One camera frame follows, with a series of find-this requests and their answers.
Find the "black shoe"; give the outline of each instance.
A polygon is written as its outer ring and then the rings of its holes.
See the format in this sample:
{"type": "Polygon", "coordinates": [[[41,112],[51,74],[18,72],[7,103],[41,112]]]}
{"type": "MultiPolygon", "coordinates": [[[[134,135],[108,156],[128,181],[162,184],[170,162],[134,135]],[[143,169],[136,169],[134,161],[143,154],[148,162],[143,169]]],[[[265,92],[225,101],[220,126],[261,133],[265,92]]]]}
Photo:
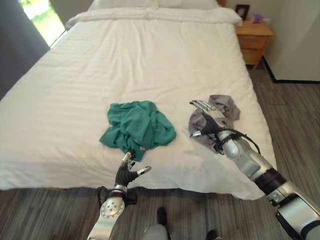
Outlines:
{"type": "Polygon", "coordinates": [[[216,230],[211,230],[207,233],[205,240],[214,240],[217,237],[216,230]]]}
{"type": "Polygon", "coordinates": [[[167,213],[163,206],[159,207],[156,211],[156,220],[158,224],[167,227],[167,213]]]}

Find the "mattress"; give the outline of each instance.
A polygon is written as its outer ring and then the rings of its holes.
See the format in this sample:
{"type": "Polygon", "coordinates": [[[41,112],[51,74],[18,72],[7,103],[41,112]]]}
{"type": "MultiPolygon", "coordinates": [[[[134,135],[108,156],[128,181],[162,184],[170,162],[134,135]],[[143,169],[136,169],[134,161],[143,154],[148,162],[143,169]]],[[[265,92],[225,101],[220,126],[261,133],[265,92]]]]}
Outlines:
{"type": "Polygon", "coordinates": [[[190,100],[230,95],[248,134],[276,167],[269,129],[247,72],[230,9],[112,8],[81,13],[66,36],[0,102],[0,189],[112,188],[123,157],[99,142],[111,103],[149,100],[176,139],[146,151],[129,187],[181,188],[258,199],[225,156],[189,137],[190,100]]]}

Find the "gray floor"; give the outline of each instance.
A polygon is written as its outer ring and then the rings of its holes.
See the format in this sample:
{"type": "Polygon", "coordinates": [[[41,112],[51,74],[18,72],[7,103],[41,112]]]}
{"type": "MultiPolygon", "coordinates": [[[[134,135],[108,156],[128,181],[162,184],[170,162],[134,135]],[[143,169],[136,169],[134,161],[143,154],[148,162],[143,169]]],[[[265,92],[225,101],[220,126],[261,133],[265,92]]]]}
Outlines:
{"type": "MultiPolygon", "coordinates": [[[[278,169],[320,206],[320,85],[272,83],[265,68],[249,70],[267,120],[278,169]]],[[[136,206],[119,219],[119,239],[139,240],[167,209],[172,240],[204,240],[217,231],[229,240],[287,240],[265,198],[235,199],[180,189],[138,188],[136,206]]],[[[0,192],[0,239],[84,240],[98,217],[96,190],[11,189],[0,192]]]]}

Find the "drawer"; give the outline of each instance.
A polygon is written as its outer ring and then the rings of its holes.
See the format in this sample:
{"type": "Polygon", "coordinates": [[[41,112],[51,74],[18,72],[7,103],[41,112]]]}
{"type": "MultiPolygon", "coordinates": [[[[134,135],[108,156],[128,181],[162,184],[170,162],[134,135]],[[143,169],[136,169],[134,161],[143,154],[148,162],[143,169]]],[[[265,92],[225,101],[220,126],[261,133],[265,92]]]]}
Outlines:
{"type": "Polygon", "coordinates": [[[260,59],[261,50],[257,49],[241,49],[245,64],[255,65],[260,59]]]}
{"type": "Polygon", "coordinates": [[[242,49],[263,49],[267,38],[266,36],[238,35],[242,49]]]}

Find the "teal cloth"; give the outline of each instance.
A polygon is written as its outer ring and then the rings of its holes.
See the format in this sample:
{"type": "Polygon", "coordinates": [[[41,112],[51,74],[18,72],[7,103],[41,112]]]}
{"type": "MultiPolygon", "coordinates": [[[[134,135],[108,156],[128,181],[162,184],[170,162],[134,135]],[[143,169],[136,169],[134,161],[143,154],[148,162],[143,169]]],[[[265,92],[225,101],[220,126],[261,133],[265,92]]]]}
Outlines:
{"type": "Polygon", "coordinates": [[[174,126],[151,101],[112,103],[107,113],[112,125],[100,142],[124,153],[135,149],[135,161],[140,162],[148,149],[166,146],[176,137],[174,126]]]}

